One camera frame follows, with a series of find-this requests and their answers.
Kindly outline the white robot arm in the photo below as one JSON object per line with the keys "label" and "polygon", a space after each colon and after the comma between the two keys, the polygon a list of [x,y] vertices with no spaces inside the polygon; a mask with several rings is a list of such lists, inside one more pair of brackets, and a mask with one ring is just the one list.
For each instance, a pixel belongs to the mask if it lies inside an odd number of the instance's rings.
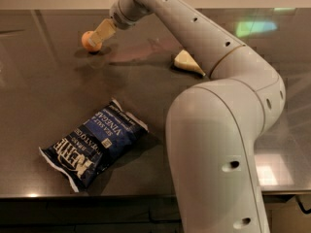
{"label": "white robot arm", "polygon": [[208,76],[177,96],[166,147],[185,233],[270,233],[254,144],[286,102],[278,72],[183,0],[118,0],[90,43],[155,14]]}

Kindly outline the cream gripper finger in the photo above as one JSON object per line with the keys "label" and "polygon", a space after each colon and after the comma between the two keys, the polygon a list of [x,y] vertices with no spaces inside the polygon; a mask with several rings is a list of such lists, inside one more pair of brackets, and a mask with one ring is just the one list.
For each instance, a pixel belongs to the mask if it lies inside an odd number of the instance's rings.
{"label": "cream gripper finger", "polygon": [[91,46],[97,47],[111,38],[116,32],[117,27],[113,24],[113,21],[110,18],[105,18],[90,34],[87,41]]}

